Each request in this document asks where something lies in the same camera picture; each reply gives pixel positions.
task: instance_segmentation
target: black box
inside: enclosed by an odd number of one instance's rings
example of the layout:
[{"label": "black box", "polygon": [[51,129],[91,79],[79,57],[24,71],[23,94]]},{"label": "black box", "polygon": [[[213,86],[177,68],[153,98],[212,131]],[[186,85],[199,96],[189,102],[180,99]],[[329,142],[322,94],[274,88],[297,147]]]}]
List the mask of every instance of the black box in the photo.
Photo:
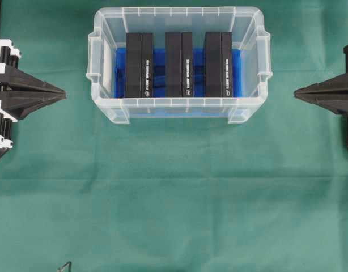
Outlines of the black box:
[{"label": "black box", "polygon": [[222,32],[222,97],[233,97],[231,32]]},{"label": "black box", "polygon": [[221,32],[206,32],[205,36],[205,97],[222,96]]},{"label": "black box", "polygon": [[125,98],[141,97],[141,33],[126,34]]},{"label": "black box", "polygon": [[181,75],[182,97],[193,97],[193,38],[191,32],[181,33]]},{"label": "black box", "polygon": [[181,97],[181,33],[165,33],[165,96]]},{"label": "black box", "polygon": [[153,55],[154,55],[154,38],[152,33],[142,34],[142,74],[141,74],[141,97],[154,97],[152,89],[153,77]]}]

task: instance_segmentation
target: blue insert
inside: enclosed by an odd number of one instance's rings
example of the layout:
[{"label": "blue insert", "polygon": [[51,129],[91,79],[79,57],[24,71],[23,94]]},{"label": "blue insert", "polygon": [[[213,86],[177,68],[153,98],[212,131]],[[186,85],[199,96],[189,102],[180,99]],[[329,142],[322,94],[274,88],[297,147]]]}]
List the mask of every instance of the blue insert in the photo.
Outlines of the blue insert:
[{"label": "blue insert", "polygon": [[[240,50],[232,50],[234,97],[242,97]],[[125,92],[126,49],[118,48],[114,77],[116,92],[114,98],[123,98]],[[203,49],[193,50],[194,97],[204,97]],[[154,50],[154,97],[165,97],[165,49]]]}]

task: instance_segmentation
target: black mechanical part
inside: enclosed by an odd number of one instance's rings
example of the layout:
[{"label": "black mechanical part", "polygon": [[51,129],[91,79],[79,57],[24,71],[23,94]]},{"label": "black mechanical part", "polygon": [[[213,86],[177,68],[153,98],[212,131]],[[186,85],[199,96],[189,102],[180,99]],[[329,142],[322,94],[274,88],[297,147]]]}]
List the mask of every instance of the black mechanical part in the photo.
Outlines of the black mechanical part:
[{"label": "black mechanical part", "polygon": [[17,56],[10,56],[9,65],[18,68],[19,58]]},{"label": "black mechanical part", "polygon": [[7,86],[7,90],[0,92],[2,110],[19,120],[37,109],[66,98],[64,90],[9,65],[0,74],[0,83]]},{"label": "black mechanical part", "polygon": [[346,146],[348,147],[348,45],[344,47],[343,52],[345,53],[346,73],[324,82],[298,89],[294,92],[294,95],[305,102],[345,116],[347,118]]},{"label": "black mechanical part", "polygon": [[3,121],[3,137],[5,140],[11,140],[11,119],[4,119]]},{"label": "black mechanical part", "polygon": [[10,64],[10,47],[2,46],[0,49],[0,63]]}]

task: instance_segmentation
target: plastic storage box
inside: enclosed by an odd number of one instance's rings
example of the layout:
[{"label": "plastic storage box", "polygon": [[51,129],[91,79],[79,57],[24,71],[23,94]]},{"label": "plastic storage box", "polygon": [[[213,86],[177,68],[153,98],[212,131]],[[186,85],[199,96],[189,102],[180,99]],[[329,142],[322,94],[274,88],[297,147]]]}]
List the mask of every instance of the plastic storage box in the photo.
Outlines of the plastic storage box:
[{"label": "plastic storage box", "polygon": [[[205,32],[232,32],[232,48],[240,50],[241,97],[130,98],[115,97],[114,66],[127,32],[152,32],[155,48],[165,47],[165,32],[193,32],[193,47],[203,48]],[[113,7],[95,15],[88,35],[87,78],[92,99],[114,123],[130,118],[222,117],[243,123],[265,102],[272,76],[270,34],[255,7]]]}]

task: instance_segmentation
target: green tablecloth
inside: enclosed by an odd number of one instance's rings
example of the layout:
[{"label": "green tablecloth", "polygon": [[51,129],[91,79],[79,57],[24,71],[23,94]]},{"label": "green tablecloth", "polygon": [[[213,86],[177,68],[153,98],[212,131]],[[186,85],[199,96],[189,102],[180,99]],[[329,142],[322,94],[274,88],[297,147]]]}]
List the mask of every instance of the green tablecloth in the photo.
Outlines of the green tablecloth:
[{"label": "green tablecloth", "polygon": [[[92,102],[95,12],[164,3],[263,11],[274,76],[248,122],[114,125]],[[348,0],[4,0],[0,33],[68,95],[0,160],[0,271],[348,271],[341,117],[292,97],[344,72]]]}]

